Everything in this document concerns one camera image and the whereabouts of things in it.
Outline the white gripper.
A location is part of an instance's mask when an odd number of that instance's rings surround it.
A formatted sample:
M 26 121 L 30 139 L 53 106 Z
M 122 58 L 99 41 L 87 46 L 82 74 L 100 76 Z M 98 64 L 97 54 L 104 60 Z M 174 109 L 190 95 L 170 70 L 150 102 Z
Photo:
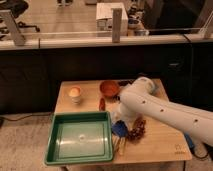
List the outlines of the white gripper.
M 130 110 L 124 104 L 119 104 L 115 110 L 115 120 L 124 121 L 129 129 L 133 127 L 133 123 L 138 117 L 140 117 L 139 113 Z

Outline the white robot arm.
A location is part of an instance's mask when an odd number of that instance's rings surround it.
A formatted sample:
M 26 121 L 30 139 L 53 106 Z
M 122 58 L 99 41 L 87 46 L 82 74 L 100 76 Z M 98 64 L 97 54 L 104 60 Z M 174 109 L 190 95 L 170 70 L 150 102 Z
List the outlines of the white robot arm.
M 213 112 L 165 101 L 155 90 L 151 79 L 139 77 L 121 90 L 119 110 L 145 114 L 213 147 Z

